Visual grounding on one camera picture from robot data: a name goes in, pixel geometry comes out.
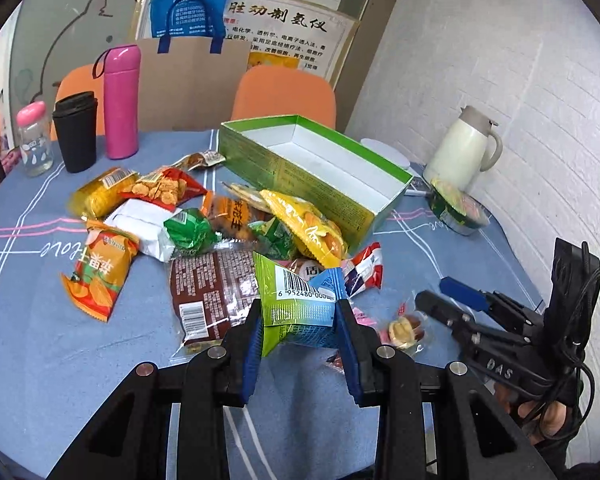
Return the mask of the right hand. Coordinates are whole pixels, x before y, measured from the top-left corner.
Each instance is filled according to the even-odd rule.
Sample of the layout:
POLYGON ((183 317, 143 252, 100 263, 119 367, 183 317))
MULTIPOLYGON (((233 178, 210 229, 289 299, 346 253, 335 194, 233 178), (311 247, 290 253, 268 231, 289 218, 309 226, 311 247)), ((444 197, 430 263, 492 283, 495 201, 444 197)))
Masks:
MULTIPOLYGON (((512 412, 512 402, 516 393, 501 384, 494 385, 494 396, 498 404, 507 414, 512 412)), ((565 426, 570 409, 562 402, 554 401, 548 404, 544 411, 540 411, 534 422, 529 422, 524 430, 532 444, 542 442, 546 437, 554 437, 565 426)))

